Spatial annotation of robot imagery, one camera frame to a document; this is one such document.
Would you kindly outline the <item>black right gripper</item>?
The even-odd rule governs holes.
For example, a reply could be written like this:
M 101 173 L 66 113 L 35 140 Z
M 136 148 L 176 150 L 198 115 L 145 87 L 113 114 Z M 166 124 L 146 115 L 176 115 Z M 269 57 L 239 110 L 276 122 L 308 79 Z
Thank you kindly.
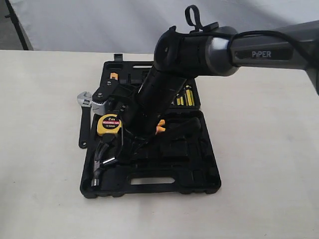
M 118 132 L 115 159 L 130 160 L 129 134 L 139 138 L 152 138 L 160 121 L 160 86 L 142 84 L 139 88 L 117 84 L 111 87 L 111 98 L 125 106 L 120 113 L 124 127 Z M 175 139 L 193 134 L 201 129 L 199 118 L 191 118 L 175 128 L 165 131 L 165 139 Z

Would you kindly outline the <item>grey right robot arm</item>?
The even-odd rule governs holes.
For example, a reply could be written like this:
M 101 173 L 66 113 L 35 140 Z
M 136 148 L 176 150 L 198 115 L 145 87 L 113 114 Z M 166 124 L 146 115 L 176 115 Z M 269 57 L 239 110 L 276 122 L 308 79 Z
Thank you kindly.
M 189 34 L 171 27 L 158 40 L 154 63 L 120 115 L 115 158 L 128 162 L 145 144 L 164 140 L 156 126 L 187 79 L 233 75 L 240 67 L 298 69 L 319 87 L 319 23 L 238 33 L 230 27 Z

